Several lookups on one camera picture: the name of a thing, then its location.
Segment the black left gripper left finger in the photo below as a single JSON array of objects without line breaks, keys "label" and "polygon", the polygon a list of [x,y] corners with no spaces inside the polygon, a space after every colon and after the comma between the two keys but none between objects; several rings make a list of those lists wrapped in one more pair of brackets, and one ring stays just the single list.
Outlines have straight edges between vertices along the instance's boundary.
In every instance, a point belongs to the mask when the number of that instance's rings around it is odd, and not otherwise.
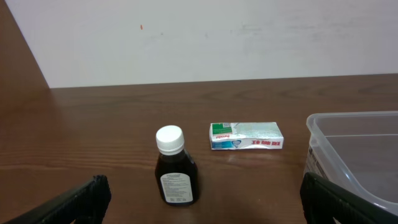
[{"label": "black left gripper left finger", "polygon": [[82,186],[72,188],[6,224],[101,224],[111,201],[105,175],[96,175]]}]

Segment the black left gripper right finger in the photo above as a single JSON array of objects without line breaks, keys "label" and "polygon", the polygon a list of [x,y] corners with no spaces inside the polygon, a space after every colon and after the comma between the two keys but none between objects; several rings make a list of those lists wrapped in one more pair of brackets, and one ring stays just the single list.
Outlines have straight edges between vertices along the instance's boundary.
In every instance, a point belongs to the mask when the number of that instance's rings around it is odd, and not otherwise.
[{"label": "black left gripper right finger", "polygon": [[397,224],[397,215],[313,172],[305,173],[300,198],[308,224]]}]

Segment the white green toothpaste box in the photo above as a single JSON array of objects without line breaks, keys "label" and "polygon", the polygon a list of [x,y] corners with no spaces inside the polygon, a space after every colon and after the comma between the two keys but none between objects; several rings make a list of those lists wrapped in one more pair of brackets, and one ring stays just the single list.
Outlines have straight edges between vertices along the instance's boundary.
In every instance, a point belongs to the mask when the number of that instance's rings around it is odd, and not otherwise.
[{"label": "white green toothpaste box", "polygon": [[276,122],[211,123],[212,150],[282,149],[284,137]]}]

